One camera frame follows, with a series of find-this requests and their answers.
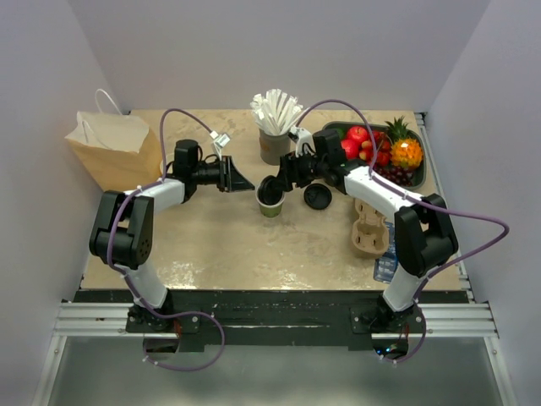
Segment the green paper coffee cup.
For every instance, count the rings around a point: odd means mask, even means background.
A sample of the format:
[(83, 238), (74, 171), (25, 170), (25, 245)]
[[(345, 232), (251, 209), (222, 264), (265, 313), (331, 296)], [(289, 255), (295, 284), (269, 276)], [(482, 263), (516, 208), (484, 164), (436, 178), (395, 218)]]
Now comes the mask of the green paper coffee cup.
[(265, 218), (278, 217), (281, 214), (281, 209), (282, 209), (284, 200), (285, 200), (285, 194), (281, 198), (281, 200), (280, 200), (280, 202), (278, 204), (273, 205), (273, 206), (265, 206), (265, 205), (263, 205), (263, 204), (261, 204), (259, 202), (259, 200), (258, 200), (258, 198), (256, 196), (256, 201), (257, 201), (259, 209), (260, 209), (260, 214)]

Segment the black coffee cup lid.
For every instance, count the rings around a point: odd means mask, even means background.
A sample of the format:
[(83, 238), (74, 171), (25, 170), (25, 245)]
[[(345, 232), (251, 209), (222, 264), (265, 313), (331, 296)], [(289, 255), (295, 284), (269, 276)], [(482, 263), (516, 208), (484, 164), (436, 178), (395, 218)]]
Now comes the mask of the black coffee cup lid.
[(332, 193), (323, 184), (311, 184), (303, 192), (304, 202), (316, 211), (326, 209), (332, 202)]

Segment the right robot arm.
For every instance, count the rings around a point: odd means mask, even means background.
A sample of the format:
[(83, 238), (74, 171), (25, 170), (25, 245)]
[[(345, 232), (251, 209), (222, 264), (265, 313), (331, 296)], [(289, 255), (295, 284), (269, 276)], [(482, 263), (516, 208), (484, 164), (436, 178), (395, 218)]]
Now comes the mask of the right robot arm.
[(303, 188), (323, 179), (391, 220), (399, 265), (382, 294), (376, 320), (382, 330), (396, 332), (406, 323), (405, 310), (413, 306), (427, 272), (444, 265), (458, 250), (445, 201), (436, 194), (410, 195), (361, 160), (348, 160), (340, 136), (333, 129), (311, 134), (294, 126), (289, 137), (295, 142), (295, 150), (280, 158), (278, 174), (263, 181), (259, 197), (279, 200), (295, 187)]

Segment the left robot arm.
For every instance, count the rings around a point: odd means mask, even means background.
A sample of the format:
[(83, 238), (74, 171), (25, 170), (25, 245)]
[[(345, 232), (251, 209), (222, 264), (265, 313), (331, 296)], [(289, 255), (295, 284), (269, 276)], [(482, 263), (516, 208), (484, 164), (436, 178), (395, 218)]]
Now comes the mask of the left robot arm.
[(251, 191), (254, 185), (234, 165), (231, 156), (208, 162), (195, 140), (176, 143), (172, 171), (152, 184), (132, 191), (107, 191), (90, 234), (90, 253), (117, 272), (145, 309), (145, 321), (157, 332), (169, 330), (175, 311), (168, 288), (150, 265), (156, 213), (187, 202), (200, 185), (215, 185), (225, 193)]

